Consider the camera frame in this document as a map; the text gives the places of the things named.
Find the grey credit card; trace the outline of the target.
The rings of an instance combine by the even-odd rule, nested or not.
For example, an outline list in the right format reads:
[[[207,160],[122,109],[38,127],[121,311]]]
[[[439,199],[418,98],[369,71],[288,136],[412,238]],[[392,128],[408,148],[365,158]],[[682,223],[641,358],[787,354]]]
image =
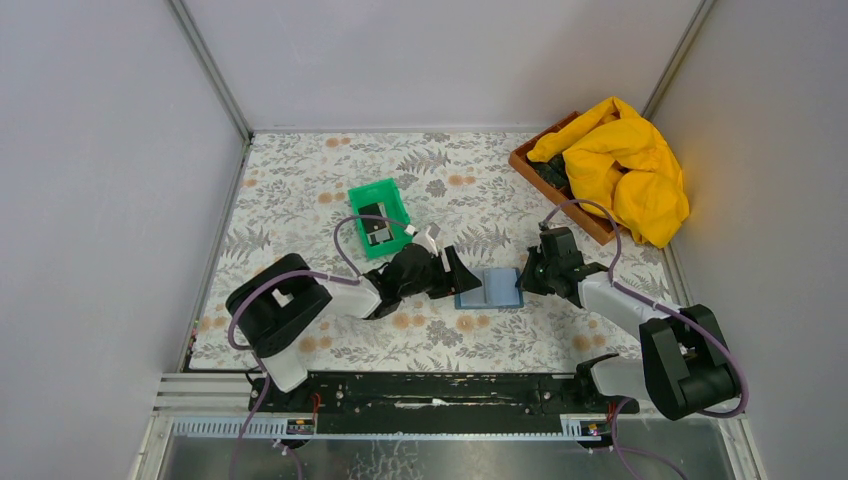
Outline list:
[[[390,228],[374,230],[367,234],[367,238],[370,246],[382,245],[394,239]]]

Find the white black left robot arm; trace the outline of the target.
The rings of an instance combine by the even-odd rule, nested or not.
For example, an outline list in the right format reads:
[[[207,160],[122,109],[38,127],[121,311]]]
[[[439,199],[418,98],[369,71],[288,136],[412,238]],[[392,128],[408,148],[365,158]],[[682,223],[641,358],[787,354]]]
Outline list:
[[[225,306],[275,387],[290,392],[308,377],[294,344],[320,316],[376,320],[408,297],[435,300],[481,285],[452,246],[433,253],[410,243],[355,279],[314,271],[300,255],[288,254],[232,292]]]

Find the black credit card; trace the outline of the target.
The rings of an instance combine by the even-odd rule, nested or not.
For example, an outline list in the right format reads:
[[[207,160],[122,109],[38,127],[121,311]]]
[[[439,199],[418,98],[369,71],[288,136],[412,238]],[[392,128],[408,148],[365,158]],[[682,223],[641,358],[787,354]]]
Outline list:
[[[384,220],[385,212],[383,204],[380,202],[362,206],[358,210],[358,214],[361,216],[363,229],[367,233],[389,227],[389,224]]]

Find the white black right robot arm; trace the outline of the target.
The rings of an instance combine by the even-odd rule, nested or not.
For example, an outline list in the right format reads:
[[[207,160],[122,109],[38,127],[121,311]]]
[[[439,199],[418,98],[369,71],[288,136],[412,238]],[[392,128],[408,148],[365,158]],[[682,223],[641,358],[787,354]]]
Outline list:
[[[742,399],[743,380],[732,366],[714,313],[703,305],[664,305],[587,263],[567,227],[540,228],[517,282],[526,293],[556,295],[598,314],[638,339],[641,356],[605,354],[575,369],[584,402],[631,398],[651,402],[669,420],[711,413]]]

